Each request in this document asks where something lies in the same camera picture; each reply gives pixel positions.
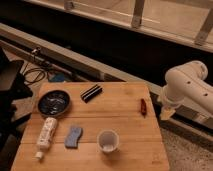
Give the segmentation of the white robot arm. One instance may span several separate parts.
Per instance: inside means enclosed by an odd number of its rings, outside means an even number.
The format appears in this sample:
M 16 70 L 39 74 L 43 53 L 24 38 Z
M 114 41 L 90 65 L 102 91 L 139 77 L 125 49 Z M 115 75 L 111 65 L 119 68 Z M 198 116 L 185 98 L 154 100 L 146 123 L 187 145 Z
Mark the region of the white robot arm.
M 213 87 L 205 82 L 207 66 L 198 60 L 170 68 L 165 74 L 158 101 L 162 104 L 160 119 L 168 120 L 185 98 L 189 98 L 213 115 Z

